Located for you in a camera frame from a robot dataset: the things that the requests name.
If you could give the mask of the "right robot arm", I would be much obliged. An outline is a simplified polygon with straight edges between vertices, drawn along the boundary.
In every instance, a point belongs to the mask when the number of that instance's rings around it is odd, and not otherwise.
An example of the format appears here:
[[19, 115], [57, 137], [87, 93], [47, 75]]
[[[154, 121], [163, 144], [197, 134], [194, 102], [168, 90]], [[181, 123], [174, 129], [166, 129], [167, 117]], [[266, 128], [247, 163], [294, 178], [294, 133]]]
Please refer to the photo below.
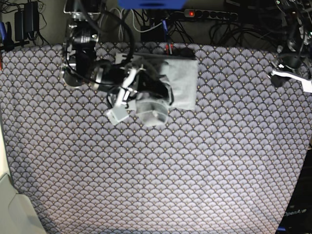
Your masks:
[[[124, 18], [106, 10], [104, 0], [68, 0], [63, 12], [70, 15], [62, 45], [61, 74], [65, 83], [74, 88], [90, 84], [104, 92], [119, 88], [125, 77], [124, 68], [130, 64], [135, 48], [134, 35]], [[128, 34], [129, 52], [120, 62], [97, 58], [96, 45], [100, 37], [113, 31], [102, 30], [100, 19], [104, 16]]]

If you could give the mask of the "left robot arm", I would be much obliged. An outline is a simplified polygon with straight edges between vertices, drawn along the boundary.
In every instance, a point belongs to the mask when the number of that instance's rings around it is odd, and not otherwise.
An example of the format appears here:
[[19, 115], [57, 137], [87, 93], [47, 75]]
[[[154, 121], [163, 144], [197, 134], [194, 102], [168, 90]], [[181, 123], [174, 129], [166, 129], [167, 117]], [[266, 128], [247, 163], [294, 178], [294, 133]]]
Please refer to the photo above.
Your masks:
[[283, 16], [285, 33], [270, 73], [275, 87], [293, 79], [304, 92], [312, 92], [312, 2], [310, 0], [277, 0]]

